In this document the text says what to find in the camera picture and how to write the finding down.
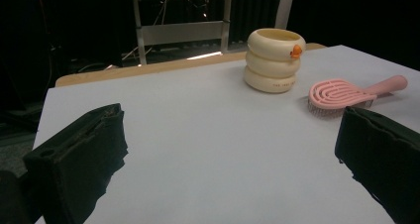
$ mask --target floor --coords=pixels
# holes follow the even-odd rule
[[[229,53],[244,52],[247,49],[246,43],[237,43],[229,45]],[[147,54],[148,64],[157,62],[183,59],[192,56],[201,56],[216,53],[220,50],[217,44],[206,42],[183,45],[175,48],[151,49]],[[124,66],[134,66],[139,64],[139,59],[134,55],[127,53],[123,56]],[[92,70],[101,70],[104,66],[101,64],[92,64],[90,66],[75,65],[71,70],[73,72],[87,72]],[[38,123],[43,110],[43,102],[29,104],[26,111],[10,111],[12,114],[29,119]],[[22,157],[32,150],[35,132],[30,132],[20,126],[10,125],[0,120],[0,170],[9,170],[15,176],[21,176],[26,172]]]

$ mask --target white tabletop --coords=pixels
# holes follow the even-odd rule
[[[338,46],[302,55],[297,82],[267,94],[243,60],[50,89],[35,146],[84,113],[125,111],[129,153],[86,223],[393,223],[334,155],[341,119],[307,109],[310,86],[409,85],[370,110],[420,131],[420,72]]]

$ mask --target hairbrush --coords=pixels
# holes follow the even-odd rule
[[[347,106],[370,107],[379,95],[404,89],[407,79],[394,75],[367,88],[336,78],[315,83],[309,90],[309,111],[318,117],[337,117]]]

